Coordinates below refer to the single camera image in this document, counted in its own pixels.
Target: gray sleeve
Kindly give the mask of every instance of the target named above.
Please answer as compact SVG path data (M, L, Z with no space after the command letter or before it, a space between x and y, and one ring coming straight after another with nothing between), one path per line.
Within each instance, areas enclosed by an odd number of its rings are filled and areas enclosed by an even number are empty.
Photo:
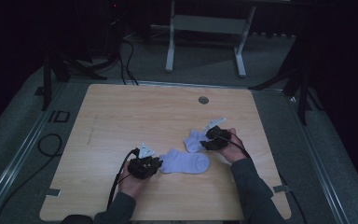
M135 209L136 201L129 195L118 192L105 212L94 217L94 224L128 224Z
M258 176L252 159L236 161L230 169L237 185L245 223L285 223L271 200L271 189Z

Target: hand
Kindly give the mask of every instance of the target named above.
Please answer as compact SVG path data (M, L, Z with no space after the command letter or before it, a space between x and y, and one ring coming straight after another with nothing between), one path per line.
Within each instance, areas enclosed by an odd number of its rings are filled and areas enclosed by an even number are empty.
M234 128L228 129L228 132L233 133L231 135L231 142L245 148L242 144L242 141L237 137L237 133ZM240 148L231 143L228 143L228 146L222 149L216 150L216 152L222 154L230 163L247 158Z
M136 200L136 198L141 195L142 189L150 177L147 179L138 179L133 177L127 169L129 164L130 162L127 161L124 165L123 173L120 175L119 180L121 181L118 183L118 192L125 193Z

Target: dark background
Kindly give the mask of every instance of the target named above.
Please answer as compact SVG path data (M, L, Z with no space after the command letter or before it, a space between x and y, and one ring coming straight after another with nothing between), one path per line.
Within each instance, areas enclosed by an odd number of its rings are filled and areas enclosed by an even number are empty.
M299 41L289 52L285 66L296 66L298 59L312 62L311 86L358 172L358 1L320 1L317 7L294 5L306 2L260 4L251 31L297 36ZM170 1L117 3L112 8L103 0L0 1L0 115L26 78L41 67L47 43L74 59L89 61L91 55L109 55L117 50L115 30L106 32L110 21L126 21L145 39L149 38L151 23L169 24ZM246 18L243 12L249 6L211 3L203 7L185 1L177 10ZM104 41L107 35L112 36L112 42ZM307 55L310 49L315 49L317 56L298 57Z

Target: person's arm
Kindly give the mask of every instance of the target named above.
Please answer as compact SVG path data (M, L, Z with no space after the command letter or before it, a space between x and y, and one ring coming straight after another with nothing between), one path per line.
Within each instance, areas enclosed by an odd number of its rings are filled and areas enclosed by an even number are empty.
M136 198L141 194L147 179L141 180L133 177L127 170L126 163L122 179L118 184L118 193L105 212L94 217L94 224L128 224L136 206Z
M243 147L235 129L228 131L232 133L231 141ZM247 158L241 149L233 144L229 144L218 152L232 163L230 170L237 185L244 222L250 224L284 223L284 219L271 200L272 191L259 177L252 159Z

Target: light blue sock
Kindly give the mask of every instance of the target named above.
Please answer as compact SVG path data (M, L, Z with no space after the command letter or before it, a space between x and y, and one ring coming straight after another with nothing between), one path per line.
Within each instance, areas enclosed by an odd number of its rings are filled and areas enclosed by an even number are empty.
M188 152L198 152L204 150L205 147L202 146L200 141L209 141L206 137L206 132L199 132L197 130L191 130L190 135L183 142L186 145Z
M209 158L204 154L181 152L175 148L165 155L160 155L159 159L163 161L159 170L167 174L202 174L208 170L211 164Z

